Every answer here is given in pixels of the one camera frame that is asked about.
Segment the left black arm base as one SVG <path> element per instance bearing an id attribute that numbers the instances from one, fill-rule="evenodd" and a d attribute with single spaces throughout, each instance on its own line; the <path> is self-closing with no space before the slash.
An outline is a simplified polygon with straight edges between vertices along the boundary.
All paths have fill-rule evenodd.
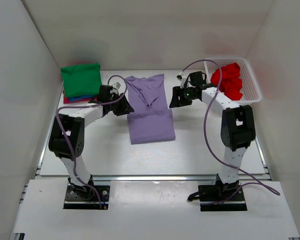
<path id="1" fill-rule="evenodd" d="M 87 186 L 77 186 L 68 178 L 63 208 L 66 210 L 108 210 L 110 185 L 94 185 L 99 197 Z"/>

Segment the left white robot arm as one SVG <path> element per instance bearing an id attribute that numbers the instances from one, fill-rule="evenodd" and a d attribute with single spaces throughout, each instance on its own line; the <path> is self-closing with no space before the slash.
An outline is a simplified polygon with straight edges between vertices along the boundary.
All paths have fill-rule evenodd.
<path id="1" fill-rule="evenodd" d="M 93 177 L 82 158 L 85 128 L 112 112 L 115 116 L 134 112 L 126 98 L 125 89 L 119 93 L 114 85 L 102 85 L 99 94 L 86 105 L 63 106 L 56 110 L 48 149 L 65 165 L 69 184 L 83 199 L 94 195 Z"/>

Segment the purple t-shirt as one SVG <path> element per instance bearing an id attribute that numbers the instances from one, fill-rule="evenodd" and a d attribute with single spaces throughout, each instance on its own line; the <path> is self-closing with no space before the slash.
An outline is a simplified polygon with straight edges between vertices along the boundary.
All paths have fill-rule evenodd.
<path id="1" fill-rule="evenodd" d="M 127 115 L 132 145 L 174 141 L 173 112 L 168 108 L 165 75 L 126 79 L 128 102 L 134 112 Z"/>

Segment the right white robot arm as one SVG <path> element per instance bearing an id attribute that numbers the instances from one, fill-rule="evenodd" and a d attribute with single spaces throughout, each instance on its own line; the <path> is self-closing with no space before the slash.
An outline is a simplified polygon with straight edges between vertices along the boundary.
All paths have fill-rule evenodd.
<path id="1" fill-rule="evenodd" d="M 172 88 L 169 107 L 190 106 L 193 100 L 207 104 L 203 119 L 205 141 L 208 140 L 206 126 L 209 111 L 213 109 L 221 116 L 220 138 L 224 145 L 224 156 L 223 160 L 217 159 L 222 164 L 217 174 L 217 181 L 221 183 L 214 187 L 214 195 L 219 200 L 226 200 L 233 192 L 230 185 L 239 181 L 243 156 L 256 138 L 253 110 L 248 105 L 239 105 L 231 100 L 215 84 L 207 83 L 206 74 L 201 71 L 188 75 L 180 73 L 176 78 L 180 85 Z"/>

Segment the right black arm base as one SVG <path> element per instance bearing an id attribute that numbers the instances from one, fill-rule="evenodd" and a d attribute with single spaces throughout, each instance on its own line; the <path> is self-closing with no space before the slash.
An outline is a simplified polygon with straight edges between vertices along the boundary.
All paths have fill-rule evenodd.
<path id="1" fill-rule="evenodd" d="M 198 190 L 187 197 L 188 202 L 199 201 L 201 212 L 245 212 L 248 210 L 239 181 L 198 185 Z"/>

